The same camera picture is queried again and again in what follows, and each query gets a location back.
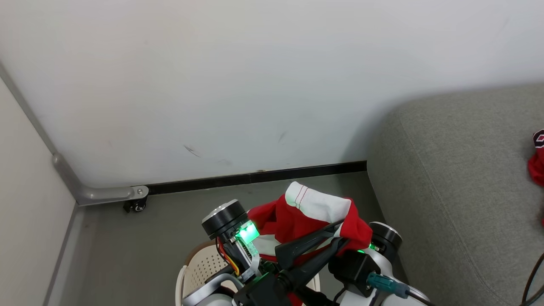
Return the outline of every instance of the black cable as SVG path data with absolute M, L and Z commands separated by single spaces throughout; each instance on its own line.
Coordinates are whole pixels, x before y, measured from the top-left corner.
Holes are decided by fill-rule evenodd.
M 530 305 L 530 304 L 524 304 L 527 302 L 527 295 L 529 294 L 529 288 L 531 287 L 531 283 L 533 282 L 533 279 L 535 278 L 535 275 L 536 275 L 536 272 L 539 270 L 540 268 L 540 265 L 542 264 L 542 261 L 544 260 L 544 253 L 542 253 L 542 255 L 540 255 L 540 258 L 538 259 L 538 261 L 536 262 L 535 264 L 535 267 L 533 268 L 533 270 L 531 271 L 531 275 L 529 276 L 529 279 L 527 280 L 527 285 L 525 285 L 525 290 L 523 291 L 523 297 L 521 298 L 521 305 L 523 306 L 527 306 L 527 305 Z M 531 301 L 532 299 L 534 299 L 534 297 L 536 297 L 536 294 L 530 298 L 529 300 Z
M 424 298 L 421 298 L 419 295 L 416 295 L 416 294 L 414 294 L 414 293 L 411 292 L 411 291 L 408 291 L 407 293 L 408 293 L 409 296 L 413 297 L 414 299 L 416 299 L 416 300 L 419 301 L 420 303 L 423 303 L 423 304 L 425 304 L 425 305 L 427 305 L 427 306 L 435 306 L 433 303 L 427 301 L 427 300 L 424 299 Z
M 342 293 L 345 292 L 345 287 L 340 289 L 340 291 L 335 295 L 335 298 L 332 300 L 332 303 L 331 303 L 331 306 L 335 306 L 336 305 L 336 301 L 338 300 L 338 298 L 340 298 L 340 296 L 342 295 Z
M 535 293 L 535 295 L 531 296 L 531 298 L 528 301 L 521 303 L 520 306 L 529 306 L 533 304 L 534 302 L 536 302 L 537 299 L 539 299 L 542 296 L 543 293 L 544 293 L 544 285 L 540 287 L 540 289 Z

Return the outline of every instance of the wire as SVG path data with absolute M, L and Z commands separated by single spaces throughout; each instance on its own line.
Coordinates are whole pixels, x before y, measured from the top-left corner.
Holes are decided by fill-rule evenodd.
M 534 302 L 536 302 L 537 299 L 539 299 L 542 296 L 543 293 L 544 293 L 544 285 L 540 287 L 540 289 L 535 293 L 535 295 L 531 296 L 531 298 L 528 301 L 521 303 L 520 306 L 529 306 L 533 304 Z
M 240 276 L 240 269 L 234 263 L 234 261 L 227 255 L 227 253 L 225 252 L 225 249 L 223 248 L 223 244 L 221 243 L 221 241 L 219 241 L 219 250 L 220 250 L 219 253 L 220 254 L 222 253 L 223 256 L 225 257 L 225 259 L 227 260 L 227 262 L 234 268 L 234 272 L 236 273 L 236 276 Z
M 217 237 L 215 238 L 215 248 L 217 249 L 217 253 L 219 254 L 219 257 L 223 258 L 223 260 L 228 264 L 228 261 L 225 259 L 221 251 L 219 250 L 219 242 Z
M 424 298 L 421 298 L 419 295 L 416 295 L 416 294 L 414 294 L 414 293 L 411 292 L 411 291 L 408 291 L 407 293 L 408 293 L 409 296 L 413 297 L 414 299 L 416 299 L 416 300 L 419 301 L 420 303 L 423 303 L 423 304 L 425 304 L 425 305 L 427 305 L 427 306 L 435 306 L 433 303 L 427 301 L 427 300 L 424 299 Z
M 544 260 L 544 253 L 542 253 L 542 255 L 540 255 L 540 258 L 536 262 L 535 267 L 531 271 L 531 275 L 529 276 L 529 279 L 527 280 L 527 285 L 525 285 L 525 290 L 523 291 L 523 297 L 521 298 L 521 305 L 522 306 L 528 306 L 528 305 L 533 304 L 540 296 L 542 296 L 542 293 L 544 293 L 544 290 L 542 290 L 542 289 L 544 289 L 544 286 L 543 286 L 543 288 L 541 288 L 535 295 L 533 295 L 529 299 L 529 301 L 532 301 L 532 302 L 530 304 L 527 303 L 527 295 L 529 294 L 529 288 L 531 287 L 531 283 L 533 282 L 533 279 L 535 278 L 535 275 L 536 275 L 537 271 L 539 270 L 540 265 L 542 264 L 543 260 Z
M 342 293 L 345 292 L 345 287 L 340 289 L 340 291 L 335 295 L 335 298 L 332 300 L 332 303 L 331 303 L 331 306 L 335 306 L 336 305 L 336 301 L 340 298 L 340 296 L 342 295 Z

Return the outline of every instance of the caster wheel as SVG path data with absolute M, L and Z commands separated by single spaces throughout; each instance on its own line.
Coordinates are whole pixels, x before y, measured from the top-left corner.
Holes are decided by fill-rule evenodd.
M 145 209 L 146 204 L 147 204 L 147 197 L 141 198 L 138 200 L 128 201 L 123 206 L 123 209 L 127 213 L 129 213 L 131 210 L 133 210 L 134 212 L 141 212 L 142 210 Z

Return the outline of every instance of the wall mark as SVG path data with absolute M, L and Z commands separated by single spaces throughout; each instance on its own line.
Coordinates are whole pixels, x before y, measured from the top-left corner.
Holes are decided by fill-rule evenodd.
M 277 143 L 280 143 L 280 141 L 284 138 L 285 135 L 287 135 L 287 131 L 281 133 L 280 139 L 277 140 Z
M 197 154 L 197 152 L 196 152 L 195 149 L 191 148 L 190 146 L 186 146 L 186 145 L 183 145 L 183 146 L 187 149 L 187 151 L 189 151 L 189 152 L 190 152 L 191 154 L 193 154 L 194 156 L 200 157 L 200 155 Z
M 220 160 L 217 162 L 218 164 L 224 164 L 225 166 L 232 166 L 232 162 L 229 160 Z

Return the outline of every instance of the teal cable connector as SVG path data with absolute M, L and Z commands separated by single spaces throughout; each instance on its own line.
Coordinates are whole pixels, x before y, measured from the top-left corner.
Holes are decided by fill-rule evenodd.
M 367 282 L 373 288 L 392 293 L 400 298 L 408 298 L 408 292 L 410 292 L 408 285 L 377 273 L 369 274 Z

